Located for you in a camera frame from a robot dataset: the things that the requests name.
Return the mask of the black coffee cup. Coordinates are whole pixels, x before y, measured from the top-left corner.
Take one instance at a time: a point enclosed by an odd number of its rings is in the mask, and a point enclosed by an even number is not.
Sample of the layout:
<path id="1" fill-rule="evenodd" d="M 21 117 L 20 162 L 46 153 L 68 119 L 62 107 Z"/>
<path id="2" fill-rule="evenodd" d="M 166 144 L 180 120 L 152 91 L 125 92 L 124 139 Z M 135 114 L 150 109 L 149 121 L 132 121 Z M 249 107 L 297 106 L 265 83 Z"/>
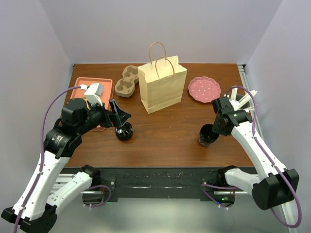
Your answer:
<path id="1" fill-rule="evenodd" d="M 212 131 L 212 127 L 212 124 L 205 124 L 199 132 L 199 143 L 204 147 L 208 147 L 219 137 L 218 133 Z"/>
<path id="2" fill-rule="evenodd" d="M 133 135 L 132 125 L 126 122 L 123 126 L 115 128 L 115 135 L 121 141 L 129 140 Z"/>

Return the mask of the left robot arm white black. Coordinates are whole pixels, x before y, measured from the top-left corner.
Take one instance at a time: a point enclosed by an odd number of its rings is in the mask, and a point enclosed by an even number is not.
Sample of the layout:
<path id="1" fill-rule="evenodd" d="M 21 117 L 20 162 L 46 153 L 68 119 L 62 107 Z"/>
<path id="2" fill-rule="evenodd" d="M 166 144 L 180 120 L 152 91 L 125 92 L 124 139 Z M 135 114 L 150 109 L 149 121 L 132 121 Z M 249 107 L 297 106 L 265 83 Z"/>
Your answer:
<path id="1" fill-rule="evenodd" d="M 62 108 L 61 117 L 46 134 L 38 165 L 18 202 L 3 210 L 1 217 L 26 233 L 47 233 L 54 226 L 64 208 L 85 190 L 96 190 L 101 185 L 100 171 L 85 165 L 58 191 L 51 190 L 64 166 L 82 143 L 82 135 L 97 126 L 114 127 L 120 140 L 133 134 L 128 122 L 131 114 L 122 110 L 115 100 L 111 109 L 103 104 L 92 104 L 81 98 L 70 99 Z"/>

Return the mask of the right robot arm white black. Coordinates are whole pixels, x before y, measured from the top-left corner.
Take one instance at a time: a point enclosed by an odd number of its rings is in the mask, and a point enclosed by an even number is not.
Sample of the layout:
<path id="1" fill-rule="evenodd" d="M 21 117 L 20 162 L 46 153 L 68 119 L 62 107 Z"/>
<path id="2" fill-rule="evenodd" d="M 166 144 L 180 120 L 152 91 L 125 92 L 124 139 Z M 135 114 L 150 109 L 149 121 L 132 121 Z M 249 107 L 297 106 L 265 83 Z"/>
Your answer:
<path id="1" fill-rule="evenodd" d="M 216 118 L 212 131 L 219 135 L 233 136 L 242 146 L 257 174 L 243 172 L 236 166 L 228 166 L 218 171 L 216 184 L 227 191 L 232 186 L 250 194 L 256 205 L 267 210 L 294 199 L 289 189 L 297 189 L 299 175 L 295 169 L 287 169 L 271 152 L 256 130 L 253 120 L 244 110 L 235 110 L 228 97 L 212 101 Z"/>

